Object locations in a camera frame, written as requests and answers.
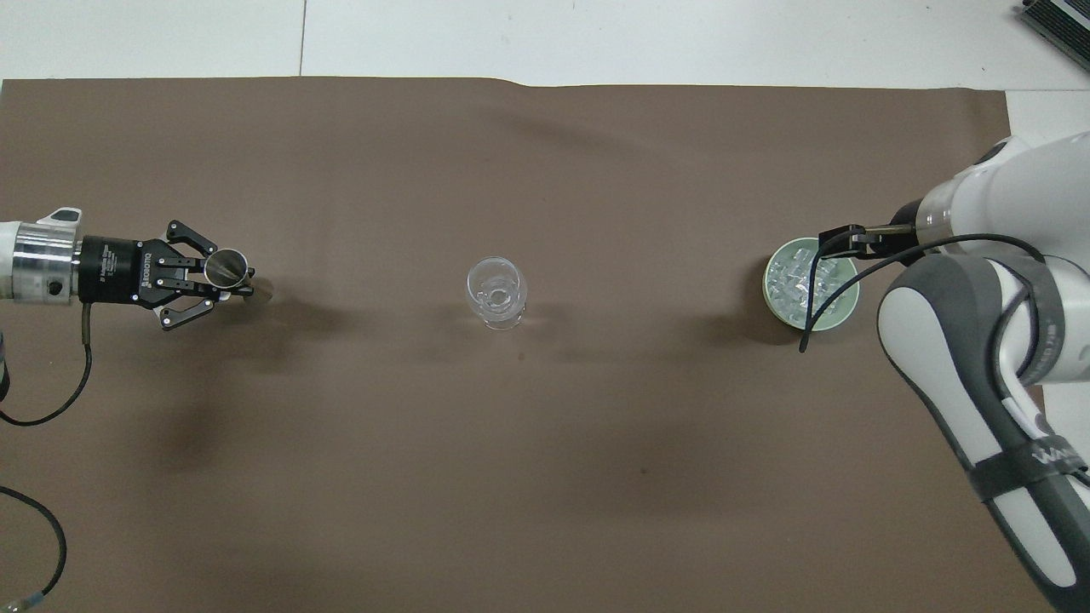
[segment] black wire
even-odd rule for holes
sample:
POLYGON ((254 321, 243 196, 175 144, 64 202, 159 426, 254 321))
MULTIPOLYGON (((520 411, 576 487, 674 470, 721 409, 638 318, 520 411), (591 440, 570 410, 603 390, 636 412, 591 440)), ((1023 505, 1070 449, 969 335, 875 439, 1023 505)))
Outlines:
POLYGON ((810 342, 810 333, 813 332, 814 323, 818 320, 820 320, 823 314, 825 314, 825 311, 828 309, 829 304, 832 304, 833 301, 836 300, 837 298, 839 298, 845 291, 848 291, 848 289, 851 288, 851 286, 858 284, 860 280, 862 280, 863 278, 865 278, 867 276, 871 275, 872 273, 876 273, 876 272, 879 272, 882 268, 885 268, 886 266, 888 266, 889 264, 893 264, 894 262, 900 262, 901 260, 905 260, 906 257, 911 257, 912 255, 916 255, 917 253, 922 253, 922 252, 924 252, 924 251, 927 251, 929 249, 935 249, 937 247, 943 247, 943 245, 946 245, 946 244, 953 244, 953 243, 956 243, 956 242, 979 241, 979 240, 986 240, 986 241, 1003 242, 1003 243, 1012 244, 1014 247, 1017 247, 1018 249, 1021 249, 1026 253, 1028 253, 1030 255, 1030 257, 1032 257, 1033 260, 1037 260, 1038 262, 1040 262, 1042 264, 1044 263, 1044 255, 1042 255, 1041 252, 1038 251, 1037 248, 1034 248, 1033 245, 1029 244, 1028 242, 1026 242, 1026 241, 1024 241, 1021 239, 1016 239, 1014 237, 1008 237, 1008 236, 1004 236, 1004 235, 992 235, 992 233, 959 235, 959 236, 956 236, 956 237, 947 237, 945 239, 940 239, 940 240, 936 240, 936 241, 931 241, 931 242, 928 242, 928 243, 918 244, 916 247, 906 249, 906 250, 901 251, 900 253, 895 253, 895 254, 891 255, 889 257, 886 257, 882 262, 879 262, 877 264, 871 266, 870 268, 868 268, 868 269, 863 271, 862 273, 859 273, 855 277, 851 277, 850 279, 848 279, 843 286, 840 286, 839 288, 837 288, 836 291, 834 291, 832 296, 829 296, 828 298, 826 298, 825 302, 823 302, 822 305, 818 309, 818 311, 814 312, 813 314, 811 314, 811 309, 813 309, 813 295, 811 293, 810 298, 807 300, 807 326, 802 330, 802 338, 799 340, 799 353, 804 353, 806 352, 807 345, 809 345, 809 342, 810 342))
POLYGON ((27 496, 22 492, 16 492, 11 488, 4 488, 3 485, 0 485, 0 494, 7 494, 15 498, 16 501, 33 507, 35 510, 40 513, 46 518, 46 520, 49 521, 49 526, 52 527, 53 533, 57 534, 57 545, 60 550, 57 555, 57 569, 53 570, 53 576, 49 579, 49 582, 46 584, 46 587, 41 588, 41 596, 46 596, 53 589, 53 586, 57 585, 57 581, 61 579, 61 573, 64 572, 64 561, 68 560, 68 541, 64 540, 64 530, 61 529, 61 522, 57 520, 57 516, 55 516, 52 512, 46 508, 46 505, 39 503, 38 501, 32 498, 31 496, 27 496))
POLYGON ((1010 304, 1007 304, 1003 313, 1000 314, 998 321, 995 322, 995 326, 992 327, 992 338, 988 344, 988 360, 992 365, 992 387, 998 394, 1000 398, 1010 398, 1010 388, 1003 381, 1003 373, 1000 372, 1000 345, 1003 342, 1003 335, 1007 332, 1007 324, 1010 323, 1010 318, 1014 317, 1015 311, 1022 305, 1024 302, 1029 298, 1029 290, 1025 287, 1018 290, 1010 304))
MULTIPOLYGON (((826 251, 828 251, 829 247, 840 242, 844 239, 848 239, 861 233, 863 233, 863 230, 861 229, 845 230, 839 235, 836 235, 835 237, 818 245, 818 252, 814 253, 814 259, 813 261, 810 262, 810 275, 808 277, 809 283, 807 285, 807 330, 802 333, 803 339, 806 339, 807 335, 809 334, 809 329, 811 327, 810 313, 813 311, 814 308, 814 279, 818 278, 818 261, 821 260, 821 256, 824 255, 826 251)), ((799 352, 802 351, 806 351, 804 347, 799 349, 799 352)))
POLYGON ((80 394, 83 394, 83 388, 84 386, 87 385, 87 380, 90 377, 92 360, 90 360, 90 303, 89 302, 83 303, 80 330, 81 330, 81 336, 83 337, 83 353, 85 360, 83 366, 83 378, 80 380, 80 385, 77 385, 75 392, 73 392, 72 395, 69 396, 69 399, 63 405, 61 405, 61 408, 47 414, 46 417, 33 419, 29 421, 15 419, 3 411, 0 411, 0 420, 7 421, 12 425, 21 425, 24 428, 28 428, 31 425, 38 425, 39 423, 46 423, 47 421, 53 419, 55 417, 63 413, 64 411, 68 410, 69 407, 72 406, 73 402, 75 402, 76 398, 80 397, 80 394))

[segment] glass cup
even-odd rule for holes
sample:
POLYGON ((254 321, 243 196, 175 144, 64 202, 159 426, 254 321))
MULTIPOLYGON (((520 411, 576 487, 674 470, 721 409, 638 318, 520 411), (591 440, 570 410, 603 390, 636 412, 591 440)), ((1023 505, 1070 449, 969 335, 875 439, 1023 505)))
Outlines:
POLYGON ((526 279, 506 257, 485 257, 465 277, 470 309, 492 329, 511 329, 526 308, 526 279))

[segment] white robot link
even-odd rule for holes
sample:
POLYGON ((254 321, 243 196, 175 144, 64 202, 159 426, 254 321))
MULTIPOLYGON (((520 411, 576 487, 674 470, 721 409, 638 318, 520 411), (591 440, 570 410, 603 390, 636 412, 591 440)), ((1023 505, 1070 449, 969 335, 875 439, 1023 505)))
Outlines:
POLYGON ((1090 132, 1006 139, 888 225, 836 228, 819 247, 909 264, 879 308, 882 347, 1064 612, 1090 612, 1090 478, 1026 387, 1090 380, 1088 228, 1090 132))

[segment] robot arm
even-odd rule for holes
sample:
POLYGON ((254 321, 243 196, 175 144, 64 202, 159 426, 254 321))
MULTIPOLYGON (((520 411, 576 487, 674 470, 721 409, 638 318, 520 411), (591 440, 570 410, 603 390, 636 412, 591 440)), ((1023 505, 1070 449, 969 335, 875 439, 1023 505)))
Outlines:
POLYGON ((1078 368, 1086 338, 1065 324, 1090 317, 1090 280, 1071 268, 925 256, 889 288, 879 334, 1041 591, 1059 611, 1090 611, 1086 464, 1024 388, 1078 368))
MULTIPOLYGON (((0 411, 0 419, 14 425, 37 425, 59 416, 83 389, 90 374, 89 308, 95 302, 137 304, 155 312, 165 330, 173 329, 211 312, 217 302, 232 296, 267 300, 271 286, 258 292, 252 279, 254 269, 242 253, 219 249, 215 243, 179 220, 170 221, 167 231, 146 241, 84 237, 77 240, 83 214, 77 208, 59 208, 34 224, 0 223, 0 300, 34 304, 69 304, 73 296, 83 302, 83 345, 86 366, 83 380, 68 401, 46 417, 21 421, 0 411), (198 256, 185 256, 174 245, 186 244, 198 256), (189 279, 190 273, 203 273, 204 280, 189 279), (195 298, 184 309, 167 304, 179 298, 195 298)), ((0 400, 8 394, 11 380, 5 361, 3 334, 0 332, 0 400)), ((29 597, 0 608, 0 612, 23 612, 41 601, 60 579, 66 545, 60 522, 41 503, 0 486, 0 494, 19 500, 43 514, 57 533, 60 553, 49 584, 29 597)))
POLYGON ((889 225, 822 235, 833 256, 908 255, 968 235, 1019 239, 1040 252, 1031 260, 971 240, 913 255, 882 301, 877 328, 978 497, 1061 611, 1090 611, 1090 477, 1025 386, 1090 381, 1088 168, 1090 133, 1034 149, 1007 139, 889 225))

